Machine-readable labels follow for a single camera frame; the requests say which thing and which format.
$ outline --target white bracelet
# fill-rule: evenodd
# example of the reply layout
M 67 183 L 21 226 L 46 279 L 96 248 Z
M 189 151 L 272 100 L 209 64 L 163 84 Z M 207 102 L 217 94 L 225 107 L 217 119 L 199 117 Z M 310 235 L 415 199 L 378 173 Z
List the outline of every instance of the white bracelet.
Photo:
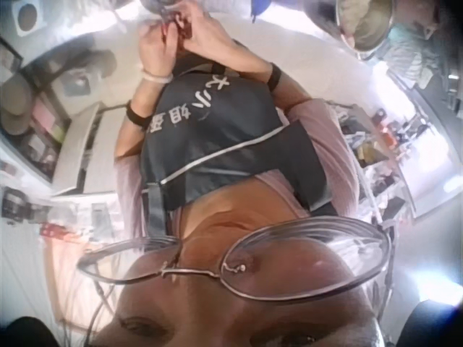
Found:
M 167 83 L 172 82 L 172 80 L 174 79 L 173 74 L 170 74 L 167 77 L 161 77 L 161 76 L 155 76 L 154 74 L 150 74 L 149 72 L 147 72 L 145 70 L 142 70 L 142 76 L 143 76 L 144 80 L 154 82 L 154 83 L 158 83 L 160 85 L 166 85 Z

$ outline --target wrist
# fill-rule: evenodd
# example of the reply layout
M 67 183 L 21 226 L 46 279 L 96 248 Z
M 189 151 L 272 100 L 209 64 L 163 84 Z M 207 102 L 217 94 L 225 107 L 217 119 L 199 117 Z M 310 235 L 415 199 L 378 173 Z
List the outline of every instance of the wrist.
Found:
M 230 50 L 227 56 L 230 59 L 230 64 L 227 64 L 230 69 L 240 73 L 267 74 L 269 77 L 271 75 L 271 63 L 245 47 L 237 46 Z
M 151 116 L 163 88 L 162 84 L 142 80 L 130 102 L 130 107 L 140 117 Z

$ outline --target person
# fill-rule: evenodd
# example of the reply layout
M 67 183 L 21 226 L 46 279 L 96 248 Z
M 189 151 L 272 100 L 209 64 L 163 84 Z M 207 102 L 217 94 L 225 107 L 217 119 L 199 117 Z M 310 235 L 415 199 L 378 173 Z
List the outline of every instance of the person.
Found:
M 181 13 L 191 35 L 182 37 L 184 25 L 174 23 L 164 36 L 159 26 L 140 30 L 145 78 L 127 107 L 115 151 L 130 237 L 181 239 L 176 269 L 204 275 L 217 273 L 230 247 L 260 228 L 314 215 L 354 217 L 357 175 L 325 103 L 232 40 L 195 2 L 184 2 Z M 211 74 L 208 64 L 200 64 L 174 73 L 167 84 L 180 48 L 225 72 Z M 301 251 L 293 241 L 272 245 L 266 249 L 271 271 L 259 287 L 263 292 L 349 277 L 336 256 L 315 243 Z M 147 254 L 125 276 L 160 268 L 163 259 Z M 300 264 L 294 271 L 303 276 L 273 278 L 286 261 Z M 324 264 L 323 271 L 304 266 L 311 262 Z M 238 297 L 208 276 L 175 271 L 126 285 L 115 318 L 91 345 L 382 346 L 378 323 L 358 288 L 275 305 Z

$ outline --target eye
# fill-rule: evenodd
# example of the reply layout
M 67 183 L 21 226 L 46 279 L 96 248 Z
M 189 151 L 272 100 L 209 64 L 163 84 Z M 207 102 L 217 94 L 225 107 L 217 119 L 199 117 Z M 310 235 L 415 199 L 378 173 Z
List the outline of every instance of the eye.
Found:
M 290 333 L 270 339 L 251 342 L 252 347 L 305 347 L 312 345 L 316 339 L 304 333 Z
M 131 317 L 126 320 L 120 320 L 121 326 L 134 335 L 145 338 L 164 338 L 167 336 L 167 330 L 157 325 L 152 320 L 142 317 Z

